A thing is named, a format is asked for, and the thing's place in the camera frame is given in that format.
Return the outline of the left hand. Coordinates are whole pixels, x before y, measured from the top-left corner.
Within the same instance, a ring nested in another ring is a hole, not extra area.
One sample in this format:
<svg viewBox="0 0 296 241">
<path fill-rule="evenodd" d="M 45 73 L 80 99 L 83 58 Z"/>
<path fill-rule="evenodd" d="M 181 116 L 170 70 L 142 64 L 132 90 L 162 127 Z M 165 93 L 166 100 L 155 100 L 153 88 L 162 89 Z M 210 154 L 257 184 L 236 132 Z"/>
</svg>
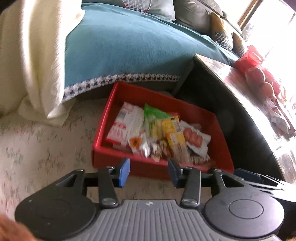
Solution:
<svg viewBox="0 0 296 241">
<path fill-rule="evenodd" d="M 1 241 L 32 241 L 36 240 L 31 232 L 22 224 L 9 219 L 6 215 L 0 217 Z"/>
</svg>

